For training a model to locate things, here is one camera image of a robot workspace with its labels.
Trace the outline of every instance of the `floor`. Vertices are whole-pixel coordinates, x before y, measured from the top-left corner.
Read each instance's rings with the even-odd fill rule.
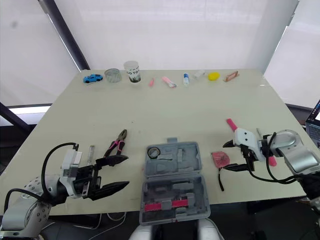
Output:
[[[297,120],[304,124],[308,117],[308,111],[290,109]],[[19,146],[26,139],[16,129],[1,127],[0,141],[0,174],[10,162]],[[118,218],[123,213],[114,213],[111,216]],[[97,215],[73,216],[74,218],[88,218],[92,223]],[[94,235],[118,225],[121,221],[111,221],[106,214],[102,215],[101,225],[98,229],[84,229],[66,223],[68,216],[60,216],[60,220],[44,229],[41,234],[46,240],[88,240]],[[308,205],[295,200],[278,202],[277,205],[259,211],[255,214],[248,214],[247,203],[217,204],[211,206],[210,218],[217,224],[220,232],[226,240],[316,240],[318,239],[312,231],[318,217],[311,211]],[[95,240],[117,239],[128,240],[132,232],[139,224],[139,212],[128,212],[124,223],[110,231],[105,232]],[[178,222],[164,224],[162,226],[164,240],[193,240],[195,239],[195,222]],[[253,233],[264,231],[266,238],[254,238]]]

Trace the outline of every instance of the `glass cup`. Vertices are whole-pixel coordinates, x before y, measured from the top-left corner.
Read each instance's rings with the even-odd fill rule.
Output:
[[[117,83],[121,81],[121,73],[119,69],[116,68],[110,68],[104,72],[105,78],[110,83]]]

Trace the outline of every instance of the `white wall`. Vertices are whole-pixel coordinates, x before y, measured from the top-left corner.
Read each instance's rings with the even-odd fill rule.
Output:
[[[0,101],[53,103],[78,72],[36,0],[0,1]]]
[[[285,103],[314,108],[320,99],[320,1],[301,0],[265,72]]]
[[[91,69],[265,71],[296,0],[55,0]]]

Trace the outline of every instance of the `toy car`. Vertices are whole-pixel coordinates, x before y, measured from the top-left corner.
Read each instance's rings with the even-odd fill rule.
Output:
[[[88,84],[92,82],[99,82],[102,80],[102,76],[100,74],[91,74],[90,76],[85,76],[83,82]]]

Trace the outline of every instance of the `black strap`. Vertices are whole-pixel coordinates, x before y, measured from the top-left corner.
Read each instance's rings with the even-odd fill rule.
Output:
[[[218,181],[219,181],[219,185],[220,185],[220,189],[222,192],[225,191],[224,186],[222,185],[221,179],[220,179],[220,172],[221,172],[222,167],[219,167],[219,172],[218,172]]]

